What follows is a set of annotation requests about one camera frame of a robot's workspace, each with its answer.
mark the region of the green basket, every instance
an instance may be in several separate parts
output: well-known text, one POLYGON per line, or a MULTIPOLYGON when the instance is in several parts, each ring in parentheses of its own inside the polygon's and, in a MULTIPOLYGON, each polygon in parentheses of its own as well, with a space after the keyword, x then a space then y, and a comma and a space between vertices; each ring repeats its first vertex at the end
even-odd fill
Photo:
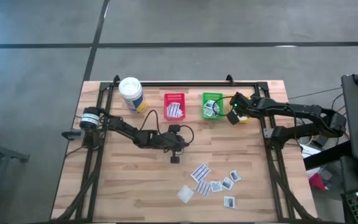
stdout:
MULTIPOLYGON (((222 98, 222 93, 203 93, 203 104, 201 105, 201 114, 203 115, 204 119, 222 119, 223 116, 207 116, 204 114, 204 105, 208 100, 217 101, 218 99, 222 98)), ((216 104, 219 107, 219 114, 224 114, 223 111, 223 100, 219 100, 216 102, 216 104)))

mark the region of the wooden table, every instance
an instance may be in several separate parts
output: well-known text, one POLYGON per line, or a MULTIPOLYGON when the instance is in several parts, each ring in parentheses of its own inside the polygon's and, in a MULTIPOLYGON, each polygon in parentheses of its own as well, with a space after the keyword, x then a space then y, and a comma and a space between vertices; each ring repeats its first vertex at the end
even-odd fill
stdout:
MULTIPOLYGON (((288 101, 284 82, 267 81, 270 97, 288 101)), ((85 107, 95 106, 100 82, 85 82, 76 111, 81 116, 85 107)), ((195 140, 180 156, 180 164, 171 164, 171 153, 161 150, 139 149, 132 141, 118 133, 108 132, 104 148, 94 222, 254 222, 275 221, 275 208, 269 171, 262 140, 260 122, 252 119, 246 124, 231 125, 222 120, 205 120, 201 116, 203 92, 221 92, 231 96, 236 91, 251 95, 251 87, 144 87, 149 107, 143 114, 131 115, 118 88, 114 89, 110 113, 122 116, 125 122, 140 127, 149 110, 156 110, 161 132, 169 124, 191 126, 195 140), (164 93, 183 92, 186 118, 171 122, 163 118, 164 93), (211 173, 206 180, 223 180, 231 170, 242 176, 231 191, 210 193, 207 197, 195 192, 185 204, 177 198, 183 185, 195 190, 196 182, 190 174, 205 163, 211 173), (223 207, 223 197, 235 196, 236 208, 223 207)), ((293 118, 276 116, 277 125, 293 126, 293 118)), ((79 118, 74 128, 78 128, 79 118)), ((145 129, 155 129, 155 116, 150 115, 145 129)), ((188 141, 191 134, 180 133, 188 141)), ((80 140, 70 142, 68 152, 78 148, 80 140)), ((85 150, 66 158, 52 218, 58 217, 71 203, 80 189, 85 150)), ((285 168, 291 191, 307 211, 316 217, 316 210, 299 147, 283 149, 285 168)))

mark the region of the red plastic container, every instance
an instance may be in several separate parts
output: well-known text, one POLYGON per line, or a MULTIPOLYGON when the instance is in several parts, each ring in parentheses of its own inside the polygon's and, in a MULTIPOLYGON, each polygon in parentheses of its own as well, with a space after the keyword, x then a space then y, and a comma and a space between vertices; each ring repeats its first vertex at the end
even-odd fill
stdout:
POLYGON ((182 120, 186 118, 186 105, 185 105, 185 94, 184 93, 166 93, 164 94, 164 118, 169 121, 182 120), (168 117, 167 108, 171 103, 180 103, 179 109, 182 110, 183 116, 180 118, 168 117))

